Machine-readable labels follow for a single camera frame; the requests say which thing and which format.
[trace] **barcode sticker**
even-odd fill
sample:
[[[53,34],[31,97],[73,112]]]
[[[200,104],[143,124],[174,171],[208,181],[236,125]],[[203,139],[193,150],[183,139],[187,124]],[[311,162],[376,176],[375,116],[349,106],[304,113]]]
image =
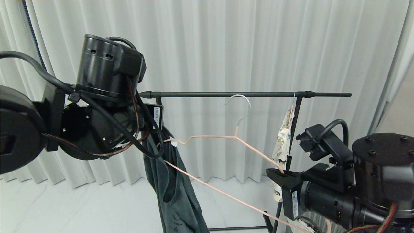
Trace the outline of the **barcode sticker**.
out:
[[[159,107],[154,107],[154,121],[156,123],[156,125],[158,125],[159,127],[159,112],[160,112],[160,108]]]
[[[298,191],[294,191],[292,193],[292,204],[293,204],[293,218],[297,218],[299,216],[299,210],[298,210]]]

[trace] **pink hanger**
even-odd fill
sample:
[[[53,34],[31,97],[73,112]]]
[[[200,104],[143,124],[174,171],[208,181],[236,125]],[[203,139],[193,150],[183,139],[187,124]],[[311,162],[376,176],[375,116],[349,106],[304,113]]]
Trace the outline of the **pink hanger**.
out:
[[[277,167],[277,168],[280,170],[280,172],[281,172],[282,174],[284,174],[283,169],[282,169],[282,168],[280,168],[280,167],[279,167],[279,165],[278,165],[275,161],[273,161],[272,159],[270,159],[269,157],[267,157],[266,155],[264,155],[262,152],[258,151],[256,148],[252,147],[252,146],[251,146],[251,145],[249,145],[247,142],[243,141],[242,139],[240,139],[240,138],[237,136],[237,133],[238,133],[238,128],[239,128],[240,122],[241,122],[242,120],[244,120],[244,119],[245,119],[245,118],[249,115],[249,113],[250,113],[250,108],[251,108],[251,104],[250,104],[249,99],[248,99],[246,96],[244,96],[244,95],[233,95],[232,97],[230,97],[230,99],[227,101],[227,103],[223,104],[223,106],[224,106],[224,105],[226,105],[226,104],[228,104],[228,103],[230,102],[230,100],[231,100],[233,97],[244,97],[244,98],[247,100],[247,102],[249,103],[249,110],[248,110],[248,112],[247,112],[246,116],[244,116],[243,118],[241,118],[241,119],[238,121],[238,123],[237,123],[237,127],[236,127],[236,131],[235,131],[235,133],[234,133],[234,135],[233,135],[233,136],[224,136],[224,135],[193,135],[193,136],[190,136],[190,137],[187,139],[187,141],[185,141],[185,142],[183,142],[183,141],[181,141],[180,139],[177,139],[177,138],[170,138],[170,139],[165,140],[164,142],[169,142],[169,141],[177,141],[177,142],[179,142],[179,143],[181,143],[181,144],[185,145],[185,144],[187,144],[187,143],[190,141],[190,139],[192,139],[192,138],[233,138],[234,140],[238,140],[239,142],[243,143],[245,146],[247,146],[247,147],[248,147],[249,149],[251,149],[252,151],[256,152],[258,155],[262,156],[264,159],[266,159],[266,160],[267,160],[267,161],[269,161],[271,164],[273,164],[275,167]]]

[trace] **beige wall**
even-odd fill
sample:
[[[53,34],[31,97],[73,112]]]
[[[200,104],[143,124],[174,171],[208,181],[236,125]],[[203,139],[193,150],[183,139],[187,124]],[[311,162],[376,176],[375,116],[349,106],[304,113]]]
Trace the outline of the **beige wall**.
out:
[[[414,62],[377,132],[414,136]]]

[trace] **floor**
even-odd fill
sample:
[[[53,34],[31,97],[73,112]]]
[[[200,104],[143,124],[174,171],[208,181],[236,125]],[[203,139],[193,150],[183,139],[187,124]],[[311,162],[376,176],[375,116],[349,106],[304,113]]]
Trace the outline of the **floor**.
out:
[[[276,211],[267,177],[261,183],[248,179],[244,184],[234,177],[227,181],[213,178],[209,184],[258,209],[273,215]],[[196,181],[193,186],[209,228],[264,225],[260,213]],[[74,190],[66,181],[51,185],[48,181],[0,180],[0,211],[1,233],[162,233],[156,196],[146,179],[114,187],[109,182],[92,183]],[[277,232],[284,229],[280,224]]]

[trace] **cable connector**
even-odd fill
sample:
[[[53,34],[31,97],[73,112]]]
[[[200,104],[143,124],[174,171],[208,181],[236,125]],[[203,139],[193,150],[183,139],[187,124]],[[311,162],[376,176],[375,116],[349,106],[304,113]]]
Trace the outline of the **cable connector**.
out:
[[[75,90],[73,93],[71,93],[69,95],[69,97],[67,98],[69,101],[73,102],[73,103],[78,103],[80,100],[80,92]]]

